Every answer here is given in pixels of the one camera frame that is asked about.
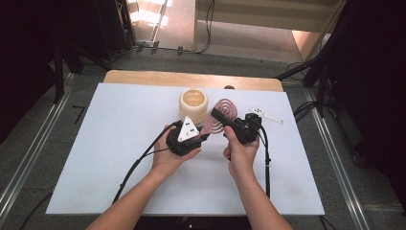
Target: person's right hand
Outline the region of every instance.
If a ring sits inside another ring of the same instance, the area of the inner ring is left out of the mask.
[[[252,143],[242,145],[230,126],[224,127],[224,133],[229,141],[224,156],[230,160],[229,171],[234,180],[244,176],[254,176],[254,159],[259,147],[259,137]]]

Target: white small object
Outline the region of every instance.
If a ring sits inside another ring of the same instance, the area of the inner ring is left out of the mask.
[[[180,129],[180,133],[178,136],[178,142],[183,142],[192,137],[195,137],[199,134],[199,130],[194,125],[191,117],[186,116],[185,121],[183,122],[182,128]]]
[[[277,123],[279,123],[279,124],[283,124],[283,120],[278,119],[278,118],[272,116],[272,115],[269,114],[269,113],[265,113],[265,112],[263,112],[262,110],[260,110],[259,108],[250,107],[249,110],[250,110],[250,112],[257,114],[257,115],[259,115],[260,117],[269,119],[269,120],[274,121],[274,122],[277,122]]]

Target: person's left hand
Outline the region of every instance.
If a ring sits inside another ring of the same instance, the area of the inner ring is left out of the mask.
[[[179,156],[171,152],[170,149],[167,149],[167,137],[169,135],[169,132],[174,128],[175,126],[167,130],[154,146],[155,151],[163,151],[153,153],[153,163],[151,170],[158,171],[165,177],[169,177],[170,175],[174,174],[183,162],[194,158],[201,151],[201,148],[196,148],[191,150],[184,156]]]

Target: beige cylinder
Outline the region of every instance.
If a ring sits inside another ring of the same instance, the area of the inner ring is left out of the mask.
[[[179,118],[185,121],[190,116],[196,126],[201,125],[206,118],[209,100],[198,89],[188,89],[179,97]]]

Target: hand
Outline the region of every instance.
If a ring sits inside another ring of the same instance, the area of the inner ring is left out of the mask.
[[[233,179],[241,179],[247,175],[254,176],[253,165],[259,147],[259,137],[252,143],[242,145],[230,126],[224,127],[224,133],[229,144],[223,154],[230,160],[229,171]]]
[[[168,178],[169,176],[174,174],[183,162],[194,158],[201,151],[201,148],[196,148],[184,156],[179,156],[170,151],[170,149],[167,149],[167,138],[169,132],[174,128],[175,126],[167,130],[154,146],[154,150],[163,151],[153,153],[153,163],[151,171],[159,172],[159,174],[161,174],[165,178]]]

